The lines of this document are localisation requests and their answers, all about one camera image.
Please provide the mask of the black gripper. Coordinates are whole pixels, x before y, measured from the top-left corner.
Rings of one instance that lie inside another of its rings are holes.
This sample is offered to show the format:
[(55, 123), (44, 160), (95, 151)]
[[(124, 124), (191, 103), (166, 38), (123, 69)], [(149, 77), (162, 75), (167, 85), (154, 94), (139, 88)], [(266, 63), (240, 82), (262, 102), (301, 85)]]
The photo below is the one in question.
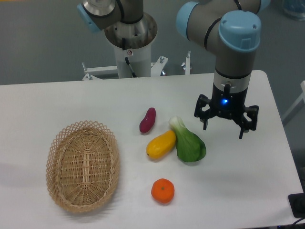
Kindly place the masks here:
[(203, 123), (203, 130), (207, 129), (209, 119), (218, 116), (225, 119), (233, 119), (239, 125), (241, 128), (239, 139), (242, 139), (244, 133), (248, 133), (249, 130), (255, 131), (259, 106), (246, 107), (244, 105), (247, 90), (225, 94), (213, 85), (212, 99), (200, 94), (196, 102), (194, 116)]

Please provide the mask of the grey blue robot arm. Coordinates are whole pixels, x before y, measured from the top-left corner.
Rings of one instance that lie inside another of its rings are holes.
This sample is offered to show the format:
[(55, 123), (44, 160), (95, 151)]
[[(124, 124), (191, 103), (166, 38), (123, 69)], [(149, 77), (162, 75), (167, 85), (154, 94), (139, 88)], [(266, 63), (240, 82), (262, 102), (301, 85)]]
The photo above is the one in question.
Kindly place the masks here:
[[(259, 107), (244, 102), (260, 44), (257, 14), (268, 5), (267, 0), (213, 0), (191, 1), (179, 9), (177, 31), (216, 57), (212, 97), (200, 95), (194, 111), (204, 125), (217, 116), (233, 120), (241, 133), (256, 129)], [(120, 78), (153, 75), (151, 44), (157, 24), (141, 0), (84, 0), (77, 10), (91, 31), (104, 31)]]

